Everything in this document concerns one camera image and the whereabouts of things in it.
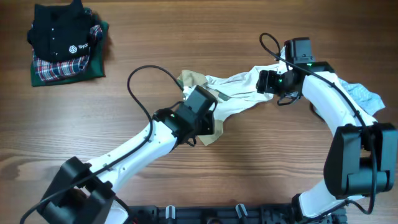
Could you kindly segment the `beige and tan shirt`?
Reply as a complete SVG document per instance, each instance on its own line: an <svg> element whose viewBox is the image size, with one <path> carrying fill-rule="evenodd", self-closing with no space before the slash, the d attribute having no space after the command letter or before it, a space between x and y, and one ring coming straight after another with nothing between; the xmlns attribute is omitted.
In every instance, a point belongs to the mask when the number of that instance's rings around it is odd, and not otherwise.
<svg viewBox="0 0 398 224"><path fill-rule="evenodd" d="M214 111L214 133L199 137L204 145L208 146L214 143L223 134L223 123L229 116L273 99L273 95L270 93L258 93L256 84L260 71L275 71L277 67L276 64L255 66L248 72L242 72L229 78L218 78L191 70L181 71L177 81L183 87L184 97L188 97L196 86L201 86L218 100Z"/></svg>

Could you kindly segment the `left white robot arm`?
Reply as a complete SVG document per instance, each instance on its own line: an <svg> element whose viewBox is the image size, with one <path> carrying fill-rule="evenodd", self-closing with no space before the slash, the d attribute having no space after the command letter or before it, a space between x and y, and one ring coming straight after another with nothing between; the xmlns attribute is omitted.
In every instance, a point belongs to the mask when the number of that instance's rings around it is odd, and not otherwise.
<svg viewBox="0 0 398 224"><path fill-rule="evenodd" d="M36 211L48 223L124 223L116 194L133 175L177 146L214 131L217 99L200 86L185 101L157 110L136 136L107 154L62 164Z"/></svg>

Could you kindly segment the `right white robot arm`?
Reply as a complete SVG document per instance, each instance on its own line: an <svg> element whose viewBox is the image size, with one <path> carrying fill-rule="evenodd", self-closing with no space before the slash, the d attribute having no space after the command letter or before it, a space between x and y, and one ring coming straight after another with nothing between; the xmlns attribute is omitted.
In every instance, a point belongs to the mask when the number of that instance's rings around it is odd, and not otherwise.
<svg viewBox="0 0 398 224"><path fill-rule="evenodd" d="M294 222L315 222L350 204L371 214L376 195L395 183L397 129L377 122L354 101L330 64L315 60L308 37L277 48L269 54L278 67L260 71L257 92L277 95L279 106L306 98L333 135L323 180L292 199Z"/></svg>

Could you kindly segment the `light blue patterned shirt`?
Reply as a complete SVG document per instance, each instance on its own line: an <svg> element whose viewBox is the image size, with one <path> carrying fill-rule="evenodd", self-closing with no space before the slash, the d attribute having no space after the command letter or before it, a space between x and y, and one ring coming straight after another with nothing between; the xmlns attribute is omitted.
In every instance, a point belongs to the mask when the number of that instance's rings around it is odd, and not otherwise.
<svg viewBox="0 0 398 224"><path fill-rule="evenodd" d="M341 86L349 93L354 101L369 115L374 115L386 106L381 97L369 91L360 83L348 83L339 78Z"/></svg>

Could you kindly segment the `green folded shirt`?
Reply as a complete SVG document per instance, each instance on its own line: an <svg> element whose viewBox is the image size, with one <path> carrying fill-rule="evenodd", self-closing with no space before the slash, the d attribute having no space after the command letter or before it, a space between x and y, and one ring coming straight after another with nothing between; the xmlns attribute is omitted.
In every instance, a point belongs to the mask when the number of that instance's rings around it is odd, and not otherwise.
<svg viewBox="0 0 398 224"><path fill-rule="evenodd" d="M109 24L106 21L99 21L99 25L103 30L103 37L99 40L95 47L91 49L91 55L88 61L88 65L86 66L86 68L83 69L82 72L70 78L62 78L61 80L45 82L42 81L38 75L35 74L34 63L32 63L30 66L30 79L32 87L65 85L87 81L94 78L105 77L106 75L103 65L103 52L106 48L106 44L108 41Z"/></svg>

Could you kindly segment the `red plaid folded shirt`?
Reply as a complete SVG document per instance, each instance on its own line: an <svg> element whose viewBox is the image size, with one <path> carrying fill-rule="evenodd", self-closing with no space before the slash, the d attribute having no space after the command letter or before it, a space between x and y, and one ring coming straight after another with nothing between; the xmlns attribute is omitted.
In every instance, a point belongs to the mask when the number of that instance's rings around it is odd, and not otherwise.
<svg viewBox="0 0 398 224"><path fill-rule="evenodd" d="M90 8L85 8L93 15L93 11ZM32 47L32 59L34 63L34 72L42 81L56 81L62 78L70 78L82 72L84 68L88 65L88 61L91 55L91 49L99 42L103 37L103 30L99 24L91 28L90 34L93 38L93 44L90 47L90 53L79 58L74 58L71 60L66 60L63 62L48 62L38 58Z"/></svg>

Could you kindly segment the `black folded polo shirt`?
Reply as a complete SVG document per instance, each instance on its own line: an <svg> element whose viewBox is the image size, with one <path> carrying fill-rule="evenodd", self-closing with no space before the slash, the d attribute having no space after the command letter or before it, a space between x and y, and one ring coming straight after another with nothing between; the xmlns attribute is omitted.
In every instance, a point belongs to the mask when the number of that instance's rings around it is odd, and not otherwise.
<svg viewBox="0 0 398 224"><path fill-rule="evenodd" d="M48 62L63 62L90 53L93 38L90 30L98 20L73 0L69 5L34 7L34 20L27 41L36 56Z"/></svg>

